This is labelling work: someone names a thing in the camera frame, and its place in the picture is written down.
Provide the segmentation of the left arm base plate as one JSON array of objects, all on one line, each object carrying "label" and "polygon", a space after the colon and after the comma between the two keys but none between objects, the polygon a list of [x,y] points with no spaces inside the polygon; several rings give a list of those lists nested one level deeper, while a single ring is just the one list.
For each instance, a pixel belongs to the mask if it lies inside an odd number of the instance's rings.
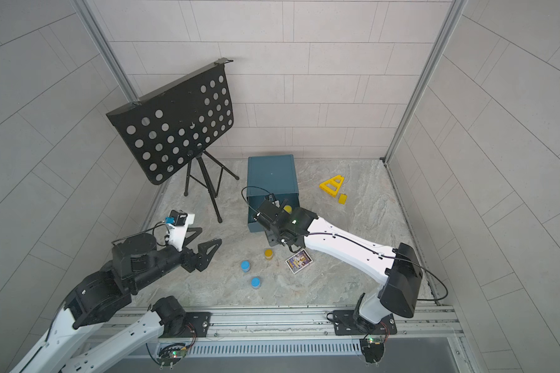
[{"label": "left arm base plate", "polygon": [[211,324],[211,312],[189,312],[179,315],[165,315],[160,324],[163,334],[160,338],[203,338],[208,334]]}]

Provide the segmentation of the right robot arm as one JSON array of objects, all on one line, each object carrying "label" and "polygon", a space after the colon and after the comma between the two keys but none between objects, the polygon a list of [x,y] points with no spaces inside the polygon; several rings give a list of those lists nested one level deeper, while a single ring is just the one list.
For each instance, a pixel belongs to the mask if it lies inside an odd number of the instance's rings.
[{"label": "right robot arm", "polygon": [[254,213],[272,245],[325,253],[361,270],[379,284],[374,294],[362,294],[347,318],[334,311],[331,321],[352,334],[368,337],[396,334],[395,316],[410,319],[415,315],[424,268],[415,250],[405,243],[398,247],[370,242],[338,228],[318,214],[304,208],[291,212],[285,205],[264,200]]}]

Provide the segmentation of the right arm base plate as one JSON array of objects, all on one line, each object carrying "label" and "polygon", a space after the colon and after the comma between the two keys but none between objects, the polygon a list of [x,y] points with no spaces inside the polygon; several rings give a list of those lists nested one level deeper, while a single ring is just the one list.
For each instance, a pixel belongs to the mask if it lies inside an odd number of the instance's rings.
[{"label": "right arm base plate", "polygon": [[373,324],[357,315],[354,309],[339,309],[328,312],[326,319],[334,327],[336,336],[392,336],[398,333],[392,314]]}]

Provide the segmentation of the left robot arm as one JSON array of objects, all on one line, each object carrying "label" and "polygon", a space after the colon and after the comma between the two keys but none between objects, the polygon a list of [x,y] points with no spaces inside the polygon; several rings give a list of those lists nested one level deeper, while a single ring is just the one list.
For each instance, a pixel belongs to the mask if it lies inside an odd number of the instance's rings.
[{"label": "left robot arm", "polygon": [[204,271],[221,245],[221,239],[213,239],[198,244],[196,251],[172,245],[159,249],[149,233],[114,244],[112,260],[68,293],[48,331],[14,371],[105,372],[152,340],[187,337],[188,343],[176,343],[165,354],[165,363],[175,365],[199,337],[206,337],[211,315],[186,312],[174,296],[159,299],[137,321],[91,350],[80,353],[79,348],[140,290],[178,267]]}]

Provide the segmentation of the teal three-drawer cabinet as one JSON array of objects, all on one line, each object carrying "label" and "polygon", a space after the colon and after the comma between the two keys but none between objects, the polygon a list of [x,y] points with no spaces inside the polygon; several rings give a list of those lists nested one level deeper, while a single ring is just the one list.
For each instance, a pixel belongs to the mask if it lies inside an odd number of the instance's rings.
[{"label": "teal three-drawer cabinet", "polygon": [[274,194],[280,202],[287,200],[291,208],[300,206],[293,155],[267,155],[248,159],[247,189],[242,195],[249,204],[247,228],[251,233],[264,231],[254,217],[269,194]]}]

